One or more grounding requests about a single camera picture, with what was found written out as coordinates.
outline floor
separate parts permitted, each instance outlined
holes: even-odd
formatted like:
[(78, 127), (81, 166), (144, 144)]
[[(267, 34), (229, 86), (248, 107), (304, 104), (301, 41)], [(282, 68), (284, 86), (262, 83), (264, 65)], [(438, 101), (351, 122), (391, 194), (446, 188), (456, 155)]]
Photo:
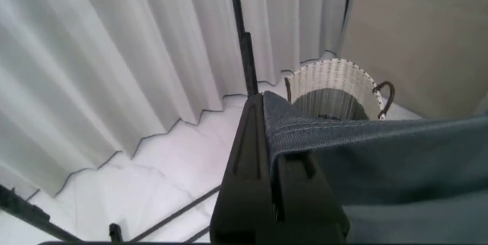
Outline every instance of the floor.
[[(286, 95), (283, 82), (260, 83), (259, 90)], [(204, 112), (198, 126), (180, 121), (169, 134), (143, 140), (133, 159), (119, 153), (98, 171), (70, 178), (55, 198), (39, 192), (30, 202), (83, 240), (110, 240), (110, 223), (122, 227), (125, 240), (134, 238), (220, 184), (246, 97), (223, 101), (225, 111)], [(419, 117), (393, 105), (387, 118)], [(143, 241), (187, 240), (209, 225), (216, 200), (211, 196)], [(5, 213), (0, 237), (4, 245), (55, 240)], [(197, 242), (210, 238), (206, 234)]]

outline curtain fold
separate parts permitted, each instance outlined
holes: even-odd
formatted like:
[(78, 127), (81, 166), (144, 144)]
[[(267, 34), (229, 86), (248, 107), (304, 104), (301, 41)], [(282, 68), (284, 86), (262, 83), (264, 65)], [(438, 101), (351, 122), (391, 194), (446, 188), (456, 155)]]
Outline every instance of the curtain fold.
[[(345, 0), (242, 10), (258, 80), (275, 84), (336, 48)], [(231, 94), (246, 94), (231, 0), (0, 0), (0, 183), (25, 194), (55, 195)]]

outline beige panel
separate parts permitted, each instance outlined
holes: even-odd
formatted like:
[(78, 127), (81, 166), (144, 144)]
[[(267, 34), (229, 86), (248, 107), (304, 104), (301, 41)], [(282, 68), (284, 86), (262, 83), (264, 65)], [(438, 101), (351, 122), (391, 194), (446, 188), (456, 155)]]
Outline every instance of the beige panel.
[(488, 90), (488, 0), (353, 0), (341, 56), (412, 111), (472, 114)]

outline white woven basket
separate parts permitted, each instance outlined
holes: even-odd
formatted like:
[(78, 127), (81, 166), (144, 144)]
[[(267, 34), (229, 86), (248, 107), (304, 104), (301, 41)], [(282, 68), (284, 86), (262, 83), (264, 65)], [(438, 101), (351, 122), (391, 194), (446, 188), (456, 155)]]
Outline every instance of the white woven basket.
[[(376, 85), (363, 69), (344, 59), (306, 65), (285, 82), (288, 101), (314, 117), (384, 120), (394, 97), (390, 82)], [(384, 85), (390, 87), (386, 108), (380, 94)]]

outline dark blue fabric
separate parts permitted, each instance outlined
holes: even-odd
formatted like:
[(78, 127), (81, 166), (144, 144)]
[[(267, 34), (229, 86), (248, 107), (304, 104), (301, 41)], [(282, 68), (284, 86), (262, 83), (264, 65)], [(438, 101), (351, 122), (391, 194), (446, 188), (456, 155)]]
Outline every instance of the dark blue fabric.
[(329, 121), (266, 92), (276, 156), (311, 152), (352, 223), (349, 242), (488, 242), (488, 116)]

